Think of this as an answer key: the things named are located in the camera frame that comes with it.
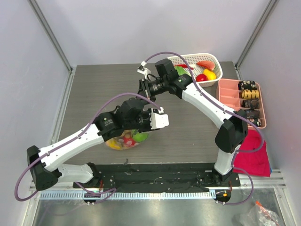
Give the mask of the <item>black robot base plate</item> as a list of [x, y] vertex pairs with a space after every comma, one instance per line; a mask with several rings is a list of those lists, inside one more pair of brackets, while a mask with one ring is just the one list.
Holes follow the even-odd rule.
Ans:
[[84, 188], [118, 193], [193, 193], [241, 185], [237, 173], [218, 176], [213, 163], [106, 164], [92, 170], [96, 176]]

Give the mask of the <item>green apple toy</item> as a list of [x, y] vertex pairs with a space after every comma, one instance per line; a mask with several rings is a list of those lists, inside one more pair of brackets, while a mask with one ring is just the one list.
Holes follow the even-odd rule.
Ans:
[[148, 139], [149, 134], [144, 132], [144, 133], [136, 133], [133, 135], [133, 140], [137, 143], [144, 142], [146, 139]]

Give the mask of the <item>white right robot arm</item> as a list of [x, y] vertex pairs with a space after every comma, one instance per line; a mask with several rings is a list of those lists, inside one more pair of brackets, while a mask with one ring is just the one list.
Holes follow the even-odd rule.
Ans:
[[170, 59], [156, 62], [158, 76], [153, 81], [149, 79], [151, 73], [145, 66], [146, 62], [142, 62], [137, 69], [138, 73], [144, 75], [144, 79], [140, 80], [141, 93], [154, 98], [169, 92], [195, 106], [216, 125], [218, 132], [214, 141], [218, 147], [218, 156], [212, 179], [218, 186], [225, 185], [233, 172], [236, 151], [247, 136], [246, 113], [222, 104], [195, 83], [187, 72], [179, 74]]

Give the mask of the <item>yellow banana bunch toy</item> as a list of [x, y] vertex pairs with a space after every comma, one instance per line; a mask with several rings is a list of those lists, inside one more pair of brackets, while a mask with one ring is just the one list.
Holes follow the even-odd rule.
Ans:
[[114, 150], [123, 150], [124, 146], [121, 142], [119, 142], [118, 140], [116, 140], [115, 138], [109, 139], [108, 141], [105, 142], [105, 144]]

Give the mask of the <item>clear pink zip top bag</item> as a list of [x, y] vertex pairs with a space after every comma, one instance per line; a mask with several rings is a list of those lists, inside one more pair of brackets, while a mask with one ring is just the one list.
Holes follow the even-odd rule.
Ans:
[[150, 132], [139, 132], [137, 129], [125, 130], [120, 136], [113, 137], [105, 144], [113, 150], [127, 150], [145, 142]]

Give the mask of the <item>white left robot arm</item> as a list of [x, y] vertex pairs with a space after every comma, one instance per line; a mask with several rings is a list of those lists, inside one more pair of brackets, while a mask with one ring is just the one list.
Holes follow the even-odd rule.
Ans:
[[86, 149], [120, 137], [127, 130], [144, 133], [169, 124], [162, 108], [145, 110], [144, 105], [143, 100], [131, 98], [113, 111], [98, 114], [92, 123], [55, 144], [28, 148], [28, 164], [36, 189], [43, 191], [57, 183], [69, 182], [75, 187], [97, 187], [102, 175], [95, 164], [69, 165], [65, 162]]

